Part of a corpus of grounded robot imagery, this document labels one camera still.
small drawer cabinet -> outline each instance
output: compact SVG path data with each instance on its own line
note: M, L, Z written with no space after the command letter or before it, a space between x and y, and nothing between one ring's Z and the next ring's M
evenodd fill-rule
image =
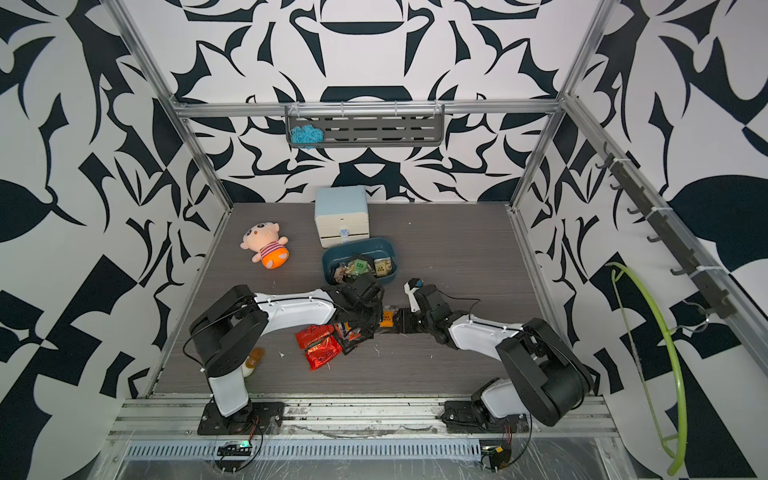
M323 248L370 237L366 189L321 188L315 198L315 225Z

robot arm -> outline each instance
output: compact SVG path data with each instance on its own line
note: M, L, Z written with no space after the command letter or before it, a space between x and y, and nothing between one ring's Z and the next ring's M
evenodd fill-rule
M372 323L381 318L376 301L381 292L369 274L307 293L254 294L246 285L230 289L190 326L221 415L230 417L250 405L240 365L262 335L300 325Z
M584 365L544 320L506 324L452 312L437 287L420 283L411 280L406 291L411 285L421 331L443 345L473 350L504 364L509 380L494 382L481 394L495 418L527 410L539 422L553 426L594 388ZM536 363L536 359L546 360Z
M506 324L451 311L434 285L418 279L405 290L410 308L404 309L401 333L430 333L442 345L474 350L504 364L509 379L492 382L480 395L493 417L528 411L552 426L594 387L589 372L544 320ZM254 294L245 285L227 292L190 326L220 414L250 414L240 365L260 336L307 324L377 325L381 293L369 274L308 293Z

stuffed toy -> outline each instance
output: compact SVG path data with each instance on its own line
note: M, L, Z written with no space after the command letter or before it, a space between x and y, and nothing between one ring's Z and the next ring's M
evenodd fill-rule
M288 239L281 237L279 231L280 225L277 223L259 223L243 235L240 248L257 252L251 259L254 263L261 260L266 268L277 268L288 260L288 249L283 246L288 243Z

blue storage bin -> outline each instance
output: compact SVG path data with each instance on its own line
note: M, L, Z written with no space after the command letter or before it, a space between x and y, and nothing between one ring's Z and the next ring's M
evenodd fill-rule
M392 272L387 276L376 277L379 283L389 283L395 279L397 273L397 259L395 249L386 238L369 238L358 242L349 242L336 247L330 247L323 254L323 273L329 285L333 282L333 271L340 263L349 262L355 255L369 255L374 259L390 257L392 259Z

orange plush pants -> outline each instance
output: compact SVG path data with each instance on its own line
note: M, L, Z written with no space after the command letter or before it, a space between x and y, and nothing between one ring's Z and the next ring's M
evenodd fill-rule
M272 242L261 249L261 263L268 269L277 268L288 260L288 249Z

